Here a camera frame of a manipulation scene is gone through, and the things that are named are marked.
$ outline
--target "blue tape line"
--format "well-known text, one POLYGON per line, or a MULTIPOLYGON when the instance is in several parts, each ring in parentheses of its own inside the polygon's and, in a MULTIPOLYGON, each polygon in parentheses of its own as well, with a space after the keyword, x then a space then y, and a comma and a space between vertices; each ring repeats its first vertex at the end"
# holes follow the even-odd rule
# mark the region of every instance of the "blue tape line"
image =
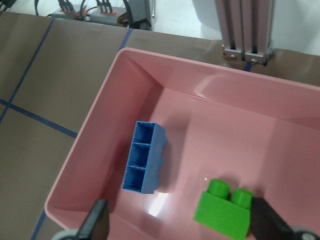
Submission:
POLYGON ((129 38, 130 38, 130 35, 131 35, 132 31, 133 31, 133 29, 132 29, 132 28, 129 28, 128 32, 126 33, 126 35, 125 35, 125 37, 124 37, 124 39, 123 39, 123 41, 122 41, 122 44, 121 44, 119 50, 121 50, 121 49, 123 49, 124 47, 126 47, 127 42, 128 42, 128 40, 129 40, 129 38))
POLYGON ((32 233, 32 236, 31 236, 30 240, 36 240, 36 237, 37 237, 37 235, 39 233, 39 230, 40 230, 40 228, 42 226, 42 223, 45 220, 45 217, 46 217, 46 213, 45 213, 45 210, 43 210, 38 222, 35 225, 35 228, 33 230, 33 233, 32 233))
POLYGON ((7 106, 8 102, 5 100, 0 99, 0 104, 7 106))
POLYGON ((10 108, 13 109, 13 110, 15 110, 15 111, 17 111, 17 112, 19 112, 19 113, 21 113, 21 114, 23 114, 23 115, 28 116, 29 118, 32 118, 32 119, 34 119, 34 120, 37 120, 37 121, 39 121, 39 122, 41 122, 41 123, 43 123, 43 124, 45 124, 45 125, 53 128, 53 129, 55 129, 55 130, 58 130, 58 131, 60 131, 61 133, 64 133, 64 134, 66 134, 66 135, 68 135, 68 136, 70 136, 70 137, 72 137, 72 138, 76 138, 77 135, 78 135, 78 134, 77 134, 76 132, 74 132, 74 131, 71 131, 71 130, 69 130, 69 129, 67 129, 67 128, 59 125, 59 124, 54 123, 53 121, 50 121, 50 120, 48 120, 48 119, 45 119, 45 118, 43 118, 43 117, 41 117, 41 116, 39 116, 39 115, 36 115, 36 114, 34 114, 34 113, 32 113, 32 112, 29 112, 29 111, 27 111, 27 110, 25 110, 25 109, 23 109, 23 108, 21 108, 21 107, 18 107, 18 106, 16 106, 16 105, 11 104, 11 105, 10 105, 10 108))
POLYGON ((5 106, 5 109, 4 109, 3 113, 2 113, 2 115, 0 116, 0 124, 1 124, 1 122, 3 121, 3 119, 4 119, 4 117, 5 117, 8 109, 9 109, 9 107, 10 107, 10 105, 11 105, 11 103, 12 103, 13 100, 15 99, 15 97, 16 97, 16 95, 17 95, 17 92, 18 92, 21 84, 22 84, 23 81, 25 80, 26 75, 28 74, 28 72, 29 72, 32 64, 34 63, 34 61, 35 61, 35 59, 36 59, 36 56, 38 55, 38 53, 39 53, 42 45, 44 44, 44 42, 45 42, 45 40, 46 40, 46 38, 47 38, 47 36, 48 36, 48 33, 49 33, 52 25, 54 24, 54 21, 55 21, 55 18, 53 18, 53 19, 51 20, 49 26, 47 27, 47 29, 46 29, 46 31, 45 31, 45 33, 44 33, 44 35, 43 35, 43 37, 42 37, 42 39, 41 39, 38 47, 37 47, 37 49, 35 50, 35 52, 34 52, 32 58, 31 58, 31 60, 30 60, 30 62, 29 62, 29 64, 28 64, 28 66, 26 67, 26 69, 25 69, 25 71, 24 71, 24 73, 23 73, 20 81, 18 82, 18 84, 17 84, 17 86, 16 86, 16 88, 15 88, 15 90, 14 90, 14 92, 13 92, 13 94, 12 94, 12 96, 11 96, 9 102, 8 102, 8 104, 5 106))
POLYGON ((243 70, 246 71, 246 72, 250 72, 251 68, 252 68, 252 62, 247 61, 246 65, 245 65, 245 68, 243 70))

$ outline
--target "metal frame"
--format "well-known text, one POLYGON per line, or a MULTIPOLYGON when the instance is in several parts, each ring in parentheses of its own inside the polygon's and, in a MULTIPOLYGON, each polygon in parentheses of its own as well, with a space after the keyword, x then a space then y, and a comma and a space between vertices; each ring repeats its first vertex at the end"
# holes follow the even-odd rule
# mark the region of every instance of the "metal frame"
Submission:
POLYGON ((267 64, 272 52, 274 0, 215 0, 224 55, 267 64))

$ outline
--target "bolt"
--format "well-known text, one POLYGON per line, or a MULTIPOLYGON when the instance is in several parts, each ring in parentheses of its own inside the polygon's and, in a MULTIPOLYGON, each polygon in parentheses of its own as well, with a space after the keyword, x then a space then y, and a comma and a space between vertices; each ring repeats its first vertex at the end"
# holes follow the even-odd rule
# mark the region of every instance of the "bolt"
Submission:
POLYGON ((315 236, 313 236, 312 234, 310 233, 303 233, 301 235, 301 239, 302 240, 316 240, 315 236))

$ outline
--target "green block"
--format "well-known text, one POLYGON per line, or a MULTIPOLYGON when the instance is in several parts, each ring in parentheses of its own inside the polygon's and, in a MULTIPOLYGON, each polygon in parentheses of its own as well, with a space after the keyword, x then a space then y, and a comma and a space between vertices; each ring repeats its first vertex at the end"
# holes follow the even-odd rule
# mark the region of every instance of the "green block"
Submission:
POLYGON ((244 240, 250 226, 250 207, 254 195, 238 188, 228 200, 229 191, 226 182, 212 179, 208 190, 201 195, 193 219, 234 240, 244 240))

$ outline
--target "blue toy brick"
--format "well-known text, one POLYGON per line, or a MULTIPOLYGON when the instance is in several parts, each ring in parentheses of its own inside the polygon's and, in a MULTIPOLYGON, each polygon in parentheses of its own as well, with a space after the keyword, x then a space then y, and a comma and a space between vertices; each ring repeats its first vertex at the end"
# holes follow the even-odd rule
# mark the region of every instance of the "blue toy brick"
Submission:
POLYGON ((136 122, 122 189, 153 194, 158 188, 158 172, 164 161, 162 151, 167 144, 165 133, 155 122, 136 122))

